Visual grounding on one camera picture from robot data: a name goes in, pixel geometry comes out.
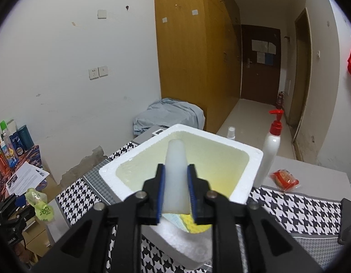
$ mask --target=red snack wrapper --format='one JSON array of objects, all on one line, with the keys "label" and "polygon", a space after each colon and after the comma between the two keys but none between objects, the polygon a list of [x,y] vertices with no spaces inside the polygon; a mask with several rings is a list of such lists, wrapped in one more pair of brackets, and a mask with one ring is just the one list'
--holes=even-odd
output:
[{"label": "red snack wrapper", "polygon": [[283,191],[290,190],[291,188],[299,185],[299,181],[285,169],[280,169],[276,172],[273,172],[271,174],[271,178],[274,180],[275,184]]}]

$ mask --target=red bottle cap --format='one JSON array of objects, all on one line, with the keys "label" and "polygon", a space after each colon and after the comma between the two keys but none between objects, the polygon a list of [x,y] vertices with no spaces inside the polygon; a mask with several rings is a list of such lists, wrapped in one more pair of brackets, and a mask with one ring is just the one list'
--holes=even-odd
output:
[{"label": "red bottle cap", "polygon": [[282,123],[280,120],[282,119],[284,111],[283,110],[272,110],[269,112],[269,114],[275,114],[277,115],[277,120],[273,121],[270,127],[270,133],[272,135],[280,135],[282,133]]}]

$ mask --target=green plastic wrapper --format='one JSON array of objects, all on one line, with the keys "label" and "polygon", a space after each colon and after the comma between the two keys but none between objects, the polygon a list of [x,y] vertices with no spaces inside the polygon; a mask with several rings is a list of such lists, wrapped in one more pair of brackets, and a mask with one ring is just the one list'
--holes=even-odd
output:
[{"label": "green plastic wrapper", "polygon": [[50,222],[54,218],[53,207],[49,206],[47,195],[30,188],[25,193],[26,201],[35,209],[35,215],[43,222]]}]

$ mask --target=fire extinguisher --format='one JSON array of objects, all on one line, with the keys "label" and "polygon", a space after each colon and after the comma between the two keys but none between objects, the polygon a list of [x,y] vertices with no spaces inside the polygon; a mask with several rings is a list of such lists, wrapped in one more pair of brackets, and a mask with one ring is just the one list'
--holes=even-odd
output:
[{"label": "fire extinguisher", "polygon": [[276,104],[276,108],[278,110],[281,110],[283,108],[283,99],[284,99],[284,92],[281,91],[278,93],[278,99]]}]

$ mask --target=doorway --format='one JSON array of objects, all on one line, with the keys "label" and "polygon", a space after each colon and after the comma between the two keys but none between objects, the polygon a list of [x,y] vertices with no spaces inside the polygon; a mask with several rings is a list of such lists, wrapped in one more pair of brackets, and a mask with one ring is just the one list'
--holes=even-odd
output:
[{"label": "doorway", "polygon": [[288,124],[295,142],[306,107],[309,83],[311,80],[311,30],[307,9],[295,21],[297,42],[296,80],[294,84]]},{"label": "doorway", "polygon": [[280,78],[280,30],[242,25],[241,32],[241,98],[275,105]]}]

